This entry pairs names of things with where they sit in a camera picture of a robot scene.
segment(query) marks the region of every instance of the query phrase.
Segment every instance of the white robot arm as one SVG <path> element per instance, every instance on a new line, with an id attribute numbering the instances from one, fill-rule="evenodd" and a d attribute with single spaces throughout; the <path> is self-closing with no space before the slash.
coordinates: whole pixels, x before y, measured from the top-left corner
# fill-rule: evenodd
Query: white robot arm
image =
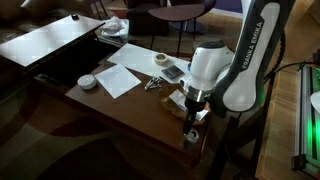
<path id="1" fill-rule="evenodd" d="M 184 84 L 188 109 L 184 134 L 206 102 L 221 117 L 226 111 L 245 112 L 263 102 L 265 72 L 294 1 L 241 0 L 243 23 L 235 53 L 222 42 L 196 49 Z"/>

